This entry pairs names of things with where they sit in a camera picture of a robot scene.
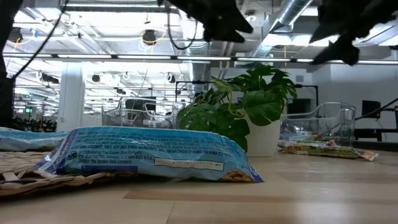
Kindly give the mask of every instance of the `white label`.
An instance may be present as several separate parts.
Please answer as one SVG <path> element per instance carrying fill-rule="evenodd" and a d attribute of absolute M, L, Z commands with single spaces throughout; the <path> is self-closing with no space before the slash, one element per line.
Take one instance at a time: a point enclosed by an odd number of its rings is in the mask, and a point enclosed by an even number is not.
<path fill-rule="evenodd" d="M 195 169 L 209 169 L 209 170 L 224 170 L 223 162 L 214 161 L 192 161 L 182 159 L 163 159 L 155 158 L 155 166 L 168 166 L 176 168 L 195 168 Z"/>

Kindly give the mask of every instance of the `quaker oats bag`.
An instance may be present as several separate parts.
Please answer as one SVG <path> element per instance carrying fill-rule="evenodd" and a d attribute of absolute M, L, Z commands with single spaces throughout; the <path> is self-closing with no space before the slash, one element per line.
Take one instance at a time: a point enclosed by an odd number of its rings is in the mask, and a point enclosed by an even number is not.
<path fill-rule="evenodd" d="M 51 151 L 68 133 L 0 130 L 0 151 Z"/>
<path fill-rule="evenodd" d="M 215 133 L 175 129 L 78 128 L 35 168 L 52 174 L 136 172 L 181 179 L 263 182 L 234 141 Z"/>

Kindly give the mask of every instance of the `black cable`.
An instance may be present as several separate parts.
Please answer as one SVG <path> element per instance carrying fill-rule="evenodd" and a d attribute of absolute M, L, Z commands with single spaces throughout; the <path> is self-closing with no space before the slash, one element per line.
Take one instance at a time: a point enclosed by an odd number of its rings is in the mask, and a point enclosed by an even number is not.
<path fill-rule="evenodd" d="M 357 121 L 359 119 L 366 118 L 367 116 L 369 116 L 371 114 L 382 112 L 384 109 L 386 109 L 387 107 L 389 107 L 391 104 L 395 103 L 396 101 L 398 101 L 398 98 L 394 99 L 393 101 L 391 101 L 390 103 L 386 104 L 385 106 L 380 107 L 379 109 L 376 109 L 376 110 L 374 110 L 374 111 L 372 111 L 370 113 L 367 113 L 367 114 L 362 115 L 362 116 L 360 116 L 358 118 L 355 118 L 355 120 Z"/>
<path fill-rule="evenodd" d="M 43 50 L 44 46 L 46 45 L 46 43 L 49 41 L 49 39 L 51 38 L 52 34 L 54 33 L 55 29 L 57 28 L 57 26 L 59 25 L 62 15 L 65 13 L 65 11 L 67 10 L 67 4 L 68 4 L 69 0 L 65 0 L 65 4 L 61 10 L 61 14 L 60 17 L 57 19 L 56 23 L 54 24 L 54 27 L 52 28 L 51 32 L 49 33 L 49 35 L 47 36 L 47 38 L 43 41 L 42 45 L 39 47 L 39 49 L 36 50 L 36 52 L 33 54 L 33 56 L 29 59 L 29 61 L 22 66 L 22 68 L 12 77 L 12 79 L 15 81 L 16 78 L 18 78 L 18 76 L 30 65 L 30 63 L 33 62 L 33 60 L 36 58 L 36 56 Z"/>
<path fill-rule="evenodd" d="M 193 42 L 195 41 L 195 37 L 197 36 L 197 29 L 198 29 L 198 21 L 196 21 L 196 25 L 195 25 L 195 33 L 193 35 L 193 39 L 191 40 L 191 42 L 185 46 L 185 47 L 179 47 L 177 46 L 177 44 L 175 44 L 173 37 L 172 37 L 172 31 L 170 28 L 170 7 L 169 6 L 165 6 L 167 9 L 167 33 L 169 35 L 170 41 L 172 43 L 172 45 L 179 50 L 187 50 L 188 48 L 191 47 L 191 45 L 193 44 Z"/>

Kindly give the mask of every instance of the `white column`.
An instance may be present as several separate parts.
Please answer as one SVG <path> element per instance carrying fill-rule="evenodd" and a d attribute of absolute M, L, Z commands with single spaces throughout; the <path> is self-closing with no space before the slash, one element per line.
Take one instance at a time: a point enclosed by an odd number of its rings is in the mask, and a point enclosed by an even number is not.
<path fill-rule="evenodd" d="M 63 63 L 57 132 L 71 131 L 82 124 L 86 88 L 82 66 L 76 62 Z"/>
<path fill-rule="evenodd" d="M 394 60 L 398 60 L 398 50 L 391 50 L 392 56 L 394 57 Z"/>

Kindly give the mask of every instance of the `computer monitor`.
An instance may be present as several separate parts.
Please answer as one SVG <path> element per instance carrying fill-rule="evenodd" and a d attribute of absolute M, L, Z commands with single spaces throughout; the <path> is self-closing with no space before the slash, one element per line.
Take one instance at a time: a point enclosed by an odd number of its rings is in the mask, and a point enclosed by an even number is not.
<path fill-rule="evenodd" d="M 363 100 L 362 101 L 362 116 L 372 111 L 375 111 L 381 107 L 381 103 L 379 101 L 370 101 L 370 100 Z M 373 113 L 367 115 L 365 118 L 376 118 L 380 119 L 380 112 Z"/>

